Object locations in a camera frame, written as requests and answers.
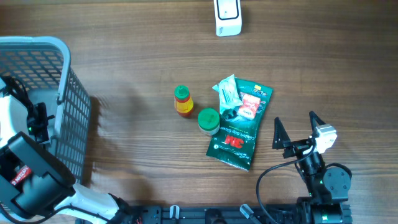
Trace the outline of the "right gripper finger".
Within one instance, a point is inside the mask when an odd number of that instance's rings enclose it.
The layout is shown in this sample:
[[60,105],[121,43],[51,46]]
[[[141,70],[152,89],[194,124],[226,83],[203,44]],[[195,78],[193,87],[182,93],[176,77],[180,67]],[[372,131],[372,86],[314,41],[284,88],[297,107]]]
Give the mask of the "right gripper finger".
[[291,140],[287,134],[282,121],[279,117],[274,119],[274,137],[272,142],[273,149],[285,149],[289,147]]
[[314,111],[310,111],[309,112],[309,117],[310,117],[310,124],[311,124],[311,127],[312,127],[312,136],[313,137],[319,137],[319,133],[316,130],[316,127],[324,125],[325,122],[322,119],[320,119],[318,117],[318,115]]

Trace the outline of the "green 3M gloves package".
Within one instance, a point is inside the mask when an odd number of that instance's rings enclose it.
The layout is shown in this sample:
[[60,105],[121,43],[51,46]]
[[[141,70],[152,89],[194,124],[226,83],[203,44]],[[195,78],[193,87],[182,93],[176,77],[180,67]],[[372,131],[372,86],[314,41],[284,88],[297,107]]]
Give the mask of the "green 3M gloves package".
[[221,115],[220,130],[213,135],[206,155],[238,169],[251,168],[260,124],[273,89],[249,80],[235,79],[243,104]]

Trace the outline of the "teal wet wipes packet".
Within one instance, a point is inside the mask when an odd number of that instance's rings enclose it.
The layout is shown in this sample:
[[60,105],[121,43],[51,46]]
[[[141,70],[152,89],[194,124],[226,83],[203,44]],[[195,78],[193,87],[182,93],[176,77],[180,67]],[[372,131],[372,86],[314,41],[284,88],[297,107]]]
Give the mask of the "teal wet wipes packet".
[[212,89],[218,92],[220,100],[220,114],[243,105],[243,102],[239,97],[234,74],[221,80],[218,84],[214,85]]

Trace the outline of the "green lid jar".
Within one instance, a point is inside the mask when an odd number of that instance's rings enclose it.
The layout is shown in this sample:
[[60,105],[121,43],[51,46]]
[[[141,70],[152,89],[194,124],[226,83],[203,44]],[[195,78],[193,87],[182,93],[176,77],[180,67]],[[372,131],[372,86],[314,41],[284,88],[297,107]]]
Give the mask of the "green lid jar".
[[220,129],[220,115],[213,108],[205,108],[198,114],[198,126],[202,132],[212,136]]

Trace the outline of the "yellow red sauce bottle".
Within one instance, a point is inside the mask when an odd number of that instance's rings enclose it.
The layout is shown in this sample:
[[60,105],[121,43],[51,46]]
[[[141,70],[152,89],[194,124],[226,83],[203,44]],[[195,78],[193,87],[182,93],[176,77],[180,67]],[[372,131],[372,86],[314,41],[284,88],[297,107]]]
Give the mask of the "yellow red sauce bottle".
[[175,88],[174,106],[177,113],[183,117],[189,117],[193,112],[194,104],[187,86],[179,85]]

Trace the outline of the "red Nescafe sachet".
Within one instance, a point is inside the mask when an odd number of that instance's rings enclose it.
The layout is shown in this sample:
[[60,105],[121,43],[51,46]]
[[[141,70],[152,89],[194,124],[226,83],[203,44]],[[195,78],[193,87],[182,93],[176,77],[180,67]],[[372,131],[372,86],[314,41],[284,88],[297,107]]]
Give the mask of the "red Nescafe sachet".
[[22,182],[24,179],[26,179],[28,176],[30,176],[32,173],[31,168],[24,166],[23,168],[21,168],[17,175],[11,180],[11,184],[12,185],[17,185],[20,182]]

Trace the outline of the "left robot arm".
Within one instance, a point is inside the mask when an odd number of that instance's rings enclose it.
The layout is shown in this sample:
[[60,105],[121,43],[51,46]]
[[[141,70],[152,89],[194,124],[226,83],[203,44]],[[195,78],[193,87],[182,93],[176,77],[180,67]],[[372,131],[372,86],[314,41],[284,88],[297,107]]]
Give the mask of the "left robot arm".
[[12,223],[40,223],[69,215],[90,223],[124,223],[128,205],[76,182],[69,168],[46,150],[49,121],[45,103],[34,104],[26,87],[1,79],[1,213]]

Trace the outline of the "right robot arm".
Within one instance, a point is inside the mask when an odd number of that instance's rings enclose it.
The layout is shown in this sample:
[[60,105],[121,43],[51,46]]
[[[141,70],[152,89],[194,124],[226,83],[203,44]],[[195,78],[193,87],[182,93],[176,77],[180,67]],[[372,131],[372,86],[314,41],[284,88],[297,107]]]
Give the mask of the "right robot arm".
[[331,148],[336,129],[322,121],[315,112],[309,112],[312,134],[308,138],[291,141],[282,121],[274,120],[273,149],[282,149],[283,157],[296,158],[298,170],[308,191],[307,197],[297,199],[292,209],[294,217],[286,223],[351,223],[348,191],[352,172],[339,163],[326,164],[322,154]]

